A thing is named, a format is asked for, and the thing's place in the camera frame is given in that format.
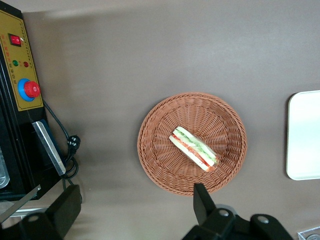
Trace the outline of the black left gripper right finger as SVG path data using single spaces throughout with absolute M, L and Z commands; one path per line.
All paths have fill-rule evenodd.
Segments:
M 217 207 L 202 183 L 194 184 L 193 210 L 198 224 L 184 240 L 249 240 L 249 223 L 229 208 Z

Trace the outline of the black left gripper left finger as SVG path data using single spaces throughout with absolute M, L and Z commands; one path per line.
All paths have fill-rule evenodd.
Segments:
M 19 240 L 63 240 L 81 212 L 81 192 L 70 185 L 44 212 L 26 216 L 18 224 Z

